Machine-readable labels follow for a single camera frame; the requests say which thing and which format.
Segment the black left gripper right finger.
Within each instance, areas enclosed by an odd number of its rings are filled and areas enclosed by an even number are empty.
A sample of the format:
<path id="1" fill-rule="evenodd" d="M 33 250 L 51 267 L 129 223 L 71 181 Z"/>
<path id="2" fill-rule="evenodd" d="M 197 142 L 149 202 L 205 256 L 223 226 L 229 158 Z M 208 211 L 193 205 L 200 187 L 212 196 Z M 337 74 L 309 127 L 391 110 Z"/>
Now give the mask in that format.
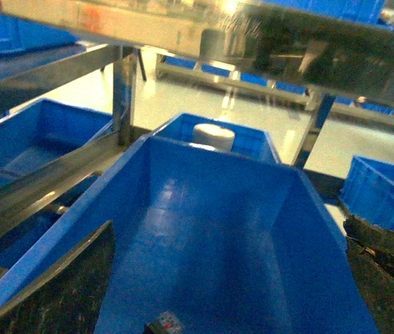
<path id="1" fill-rule="evenodd" d="M 351 215 L 343 223 L 347 260 L 380 333 L 394 333 L 394 231 Z"/>

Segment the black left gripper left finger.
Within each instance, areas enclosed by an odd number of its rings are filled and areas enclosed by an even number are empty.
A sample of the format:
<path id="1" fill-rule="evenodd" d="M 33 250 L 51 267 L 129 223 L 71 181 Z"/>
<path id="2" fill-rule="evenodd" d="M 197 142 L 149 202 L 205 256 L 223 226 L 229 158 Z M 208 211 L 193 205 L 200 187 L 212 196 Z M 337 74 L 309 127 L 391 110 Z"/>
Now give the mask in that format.
<path id="1" fill-rule="evenodd" d="M 0 333 L 93 333 L 115 247 L 106 221 L 0 307 Z"/>

